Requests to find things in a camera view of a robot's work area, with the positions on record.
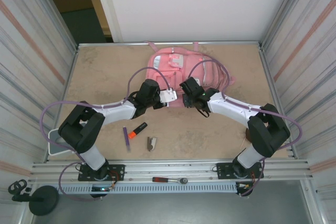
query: backpack strap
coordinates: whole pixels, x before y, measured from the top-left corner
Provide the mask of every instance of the backpack strap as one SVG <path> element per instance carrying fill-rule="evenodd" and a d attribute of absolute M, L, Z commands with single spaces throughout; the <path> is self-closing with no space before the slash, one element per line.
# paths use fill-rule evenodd
<path fill-rule="evenodd" d="M 198 52 L 198 42 L 194 42 L 194 51 Z"/>
<path fill-rule="evenodd" d="M 158 48 L 156 47 L 156 45 L 155 45 L 153 42 L 150 42 L 150 41 L 145 41 L 145 42 L 148 43 L 148 45 L 150 45 L 151 48 L 153 48 L 153 50 L 154 50 L 155 52 L 158 51 Z"/>

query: corrugated metal wall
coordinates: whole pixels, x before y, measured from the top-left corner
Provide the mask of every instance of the corrugated metal wall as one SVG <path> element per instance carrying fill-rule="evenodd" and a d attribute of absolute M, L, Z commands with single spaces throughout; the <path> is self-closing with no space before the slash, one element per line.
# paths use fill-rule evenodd
<path fill-rule="evenodd" d="M 72 37 L 49 0 L 0 0 L 0 223 L 20 218 L 9 184 L 27 178 L 33 162 L 42 162 L 46 141 L 39 117 L 64 93 L 76 53 Z M 46 131 L 58 108 L 45 116 Z"/>
<path fill-rule="evenodd" d="M 285 113 L 302 125 L 298 155 L 336 223 L 336 0 L 292 1 L 265 43 L 266 60 Z"/>

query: round black base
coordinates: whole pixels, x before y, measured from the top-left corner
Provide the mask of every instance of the round black base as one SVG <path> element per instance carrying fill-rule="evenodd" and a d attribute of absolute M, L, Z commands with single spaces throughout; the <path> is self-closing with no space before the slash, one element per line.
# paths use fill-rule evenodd
<path fill-rule="evenodd" d="M 33 194 L 33 197 L 43 198 L 42 202 L 29 202 L 29 210 L 33 215 L 42 216 L 47 215 L 57 206 L 58 191 L 52 186 L 41 186 Z"/>

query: ratchet wrench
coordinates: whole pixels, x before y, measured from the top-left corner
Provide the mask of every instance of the ratchet wrench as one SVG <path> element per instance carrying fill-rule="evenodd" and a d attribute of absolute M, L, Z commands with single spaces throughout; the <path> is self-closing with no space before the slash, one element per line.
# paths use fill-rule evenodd
<path fill-rule="evenodd" d="M 186 178 L 178 178 L 178 179 L 170 179 L 170 178 L 162 178 L 162 177 L 153 177 L 153 182 L 177 182 L 179 184 L 187 184 L 188 179 Z"/>

